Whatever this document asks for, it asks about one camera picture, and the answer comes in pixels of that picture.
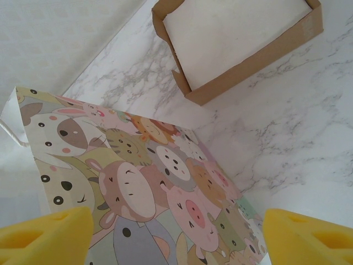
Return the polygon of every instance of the yellow sponge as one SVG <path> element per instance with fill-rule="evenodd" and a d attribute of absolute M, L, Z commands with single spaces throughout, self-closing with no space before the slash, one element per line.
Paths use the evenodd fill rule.
<path fill-rule="evenodd" d="M 92 234 L 88 207 L 1 228 L 0 265 L 83 264 Z"/>
<path fill-rule="evenodd" d="M 263 232 L 272 265 L 352 265 L 353 229 L 280 209 Z"/>

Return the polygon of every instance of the tissue paper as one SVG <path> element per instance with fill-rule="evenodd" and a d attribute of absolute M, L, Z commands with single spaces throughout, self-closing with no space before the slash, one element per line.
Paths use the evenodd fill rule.
<path fill-rule="evenodd" d="M 305 0 L 185 0 L 164 25 L 195 90 L 271 43 L 310 11 Z"/>

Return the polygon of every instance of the gift bag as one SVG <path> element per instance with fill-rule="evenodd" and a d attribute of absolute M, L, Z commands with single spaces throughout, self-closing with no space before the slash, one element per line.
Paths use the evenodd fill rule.
<path fill-rule="evenodd" d="M 257 264 L 262 220 L 188 129 L 17 88 L 52 212 L 88 206 L 86 264 Z"/>

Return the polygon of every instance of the gray marble veining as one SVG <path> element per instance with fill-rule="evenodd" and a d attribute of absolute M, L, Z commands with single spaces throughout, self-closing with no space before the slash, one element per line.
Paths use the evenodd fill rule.
<path fill-rule="evenodd" d="M 175 62 L 151 22 L 154 2 L 65 96 L 194 129 L 248 194 L 353 186 L 353 2 L 322 0 L 323 34 L 204 107 L 175 84 Z"/>

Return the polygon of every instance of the cartoon bunny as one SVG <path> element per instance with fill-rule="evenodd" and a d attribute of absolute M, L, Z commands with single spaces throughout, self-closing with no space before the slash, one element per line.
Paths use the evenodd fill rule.
<path fill-rule="evenodd" d="M 68 115 L 71 117 L 86 116 L 98 126 L 111 129 L 118 128 L 131 135 L 139 134 L 132 122 L 124 112 L 116 112 L 112 109 L 107 109 L 102 106 L 81 102 L 78 100 L 59 97 L 61 103 L 64 101 L 72 107 L 61 108 L 54 111 L 56 114 Z"/>

